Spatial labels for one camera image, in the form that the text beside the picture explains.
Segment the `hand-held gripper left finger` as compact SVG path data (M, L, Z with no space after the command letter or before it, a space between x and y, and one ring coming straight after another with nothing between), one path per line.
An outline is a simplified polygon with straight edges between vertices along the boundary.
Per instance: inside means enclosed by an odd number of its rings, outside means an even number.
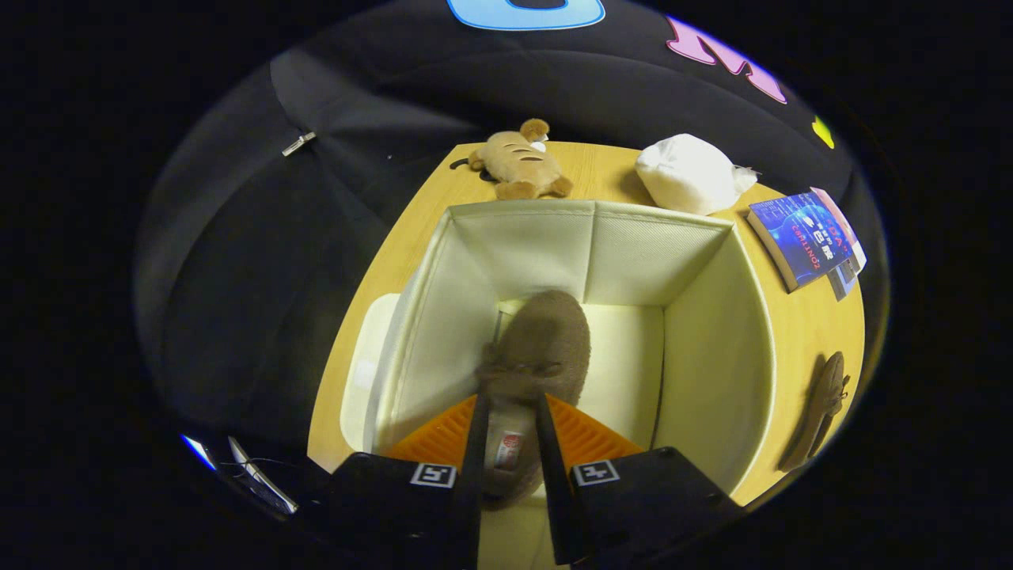
M316 523L359 569L474 569L491 403L474 394L410 436L401 458L355 452L321 489Z

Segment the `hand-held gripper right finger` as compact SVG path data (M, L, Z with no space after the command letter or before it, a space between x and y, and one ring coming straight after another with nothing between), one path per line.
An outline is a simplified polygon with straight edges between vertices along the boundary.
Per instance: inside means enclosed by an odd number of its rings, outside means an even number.
M641 450L561 398L537 397L555 561L661 567L745 509L677 447Z

